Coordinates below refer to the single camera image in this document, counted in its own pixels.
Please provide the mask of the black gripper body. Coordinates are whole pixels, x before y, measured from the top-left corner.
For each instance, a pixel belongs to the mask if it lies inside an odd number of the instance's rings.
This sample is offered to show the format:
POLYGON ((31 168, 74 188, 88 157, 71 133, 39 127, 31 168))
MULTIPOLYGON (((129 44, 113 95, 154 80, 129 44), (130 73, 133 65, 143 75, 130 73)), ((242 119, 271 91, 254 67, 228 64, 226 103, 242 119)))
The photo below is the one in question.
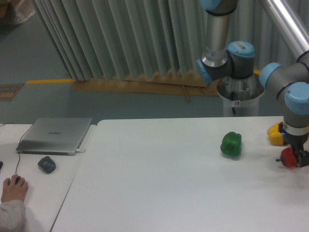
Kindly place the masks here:
POLYGON ((289 144, 293 150, 303 150, 304 144, 309 138, 309 127, 293 127, 285 121, 279 123, 278 132, 282 134, 283 140, 289 144))

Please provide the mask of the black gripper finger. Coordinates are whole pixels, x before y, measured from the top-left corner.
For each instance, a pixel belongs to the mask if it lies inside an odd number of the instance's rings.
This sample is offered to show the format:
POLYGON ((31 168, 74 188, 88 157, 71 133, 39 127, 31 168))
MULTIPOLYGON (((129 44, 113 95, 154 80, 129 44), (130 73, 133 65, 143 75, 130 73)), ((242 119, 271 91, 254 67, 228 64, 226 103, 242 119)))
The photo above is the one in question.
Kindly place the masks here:
POLYGON ((294 151, 293 155, 295 157, 295 167, 302 168, 309 165, 309 152, 306 150, 294 151))

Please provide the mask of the light grey sleeve forearm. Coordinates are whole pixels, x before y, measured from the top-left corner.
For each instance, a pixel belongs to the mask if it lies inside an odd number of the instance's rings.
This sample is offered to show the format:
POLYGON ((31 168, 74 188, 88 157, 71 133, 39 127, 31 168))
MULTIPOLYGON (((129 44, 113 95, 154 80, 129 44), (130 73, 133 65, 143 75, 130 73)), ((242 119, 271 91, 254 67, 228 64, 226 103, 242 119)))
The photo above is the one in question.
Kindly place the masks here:
POLYGON ((21 200, 12 200, 0 204, 0 231, 19 232, 25 221, 25 204, 21 200))

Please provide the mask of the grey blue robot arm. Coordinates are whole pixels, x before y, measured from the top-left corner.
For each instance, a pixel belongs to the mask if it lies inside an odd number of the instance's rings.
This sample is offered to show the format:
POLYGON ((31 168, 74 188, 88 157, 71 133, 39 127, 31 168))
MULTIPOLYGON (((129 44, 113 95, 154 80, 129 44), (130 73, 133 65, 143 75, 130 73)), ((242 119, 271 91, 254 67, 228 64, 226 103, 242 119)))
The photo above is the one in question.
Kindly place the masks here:
POLYGON ((249 84, 248 92, 258 89, 271 93, 285 110, 278 132, 291 147, 294 167, 305 167, 309 153, 304 143, 309 137, 309 34, 290 4, 285 0, 262 0, 261 6, 277 26, 291 49, 296 63, 283 67, 266 65, 259 76, 253 73, 254 48, 245 41, 226 44, 235 0, 203 0, 208 14, 206 50, 197 60, 197 69, 205 82, 217 79, 239 80, 249 84))

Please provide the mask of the person's bare hand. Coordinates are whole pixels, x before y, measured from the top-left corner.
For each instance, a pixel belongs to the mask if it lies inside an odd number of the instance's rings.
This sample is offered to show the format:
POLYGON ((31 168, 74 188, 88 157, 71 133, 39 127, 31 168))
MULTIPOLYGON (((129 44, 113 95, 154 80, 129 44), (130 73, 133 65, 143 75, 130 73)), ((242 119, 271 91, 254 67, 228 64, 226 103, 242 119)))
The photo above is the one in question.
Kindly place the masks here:
POLYGON ((14 174, 11 178, 6 178, 3 182, 1 202, 10 202, 13 200, 24 201, 28 189, 28 182, 25 180, 23 186, 15 185, 15 179, 19 175, 14 174))

